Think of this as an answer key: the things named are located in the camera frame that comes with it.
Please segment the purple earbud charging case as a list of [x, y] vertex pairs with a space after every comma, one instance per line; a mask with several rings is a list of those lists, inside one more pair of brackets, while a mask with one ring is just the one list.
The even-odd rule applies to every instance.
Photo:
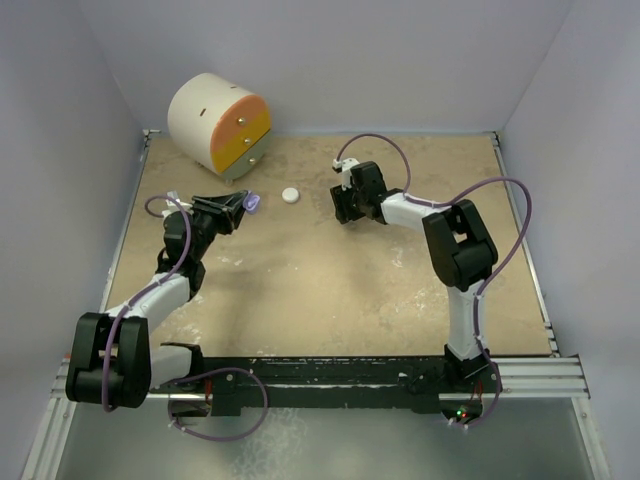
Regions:
[[258, 194], [249, 191], [243, 201], [243, 208], [247, 213], [255, 214], [259, 209], [260, 202], [261, 197]]

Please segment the white earbud charging case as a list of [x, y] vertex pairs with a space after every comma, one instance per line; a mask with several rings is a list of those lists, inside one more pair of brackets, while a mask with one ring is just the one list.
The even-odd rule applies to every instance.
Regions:
[[281, 198], [287, 204], [295, 204], [300, 199], [300, 192], [297, 188], [287, 187], [282, 190]]

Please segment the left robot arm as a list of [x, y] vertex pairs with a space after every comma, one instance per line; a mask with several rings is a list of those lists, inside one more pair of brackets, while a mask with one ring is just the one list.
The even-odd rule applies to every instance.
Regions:
[[106, 412], [137, 408], [148, 392], [173, 382], [184, 392], [202, 387], [204, 357], [196, 344], [151, 346], [151, 333], [200, 291], [203, 258], [213, 241], [235, 232], [260, 198], [251, 191], [183, 201], [174, 192], [161, 196], [157, 212], [164, 245], [150, 281], [119, 305], [87, 312], [77, 321], [65, 393], [76, 403], [97, 404]]

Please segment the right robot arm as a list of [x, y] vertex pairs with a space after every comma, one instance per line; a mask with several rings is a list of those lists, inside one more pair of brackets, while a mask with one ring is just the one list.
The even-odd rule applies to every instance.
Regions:
[[447, 287], [449, 337], [445, 345], [445, 380], [456, 391], [467, 391], [488, 366], [485, 338], [484, 282], [497, 263], [497, 248], [473, 202], [433, 206], [389, 189], [379, 166], [353, 158], [335, 160], [341, 183], [330, 189], [335, 216], [342, 224], [368, 218], [424, 235], [431, 265]]

